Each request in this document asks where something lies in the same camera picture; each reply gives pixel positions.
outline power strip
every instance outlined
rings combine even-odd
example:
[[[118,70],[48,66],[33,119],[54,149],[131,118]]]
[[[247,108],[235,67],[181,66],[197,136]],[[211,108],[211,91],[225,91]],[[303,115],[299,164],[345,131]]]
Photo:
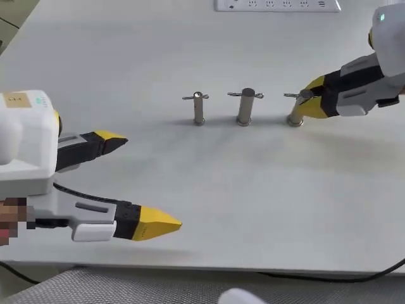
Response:
[[[215,10],[338,13],[341,8],[338,0],[215,0]]]

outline white table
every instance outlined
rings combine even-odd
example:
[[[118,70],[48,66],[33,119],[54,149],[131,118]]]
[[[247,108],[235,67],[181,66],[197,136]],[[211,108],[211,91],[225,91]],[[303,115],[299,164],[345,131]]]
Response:
[[[371,49],[383,1],[339,14],[216,13],[201,0],[41,0],[0,58],[0,90],[43,89],[65,130],[130,142],[61,175],[68,187],[183,221],[146,242],[21,231],[0,259],[126,267],[374,272],[405,253],[405,105],[284,124],[283,97]],[[253,123],[235,124],[253,87]],[[206,125],[192,124],[194,91]]]

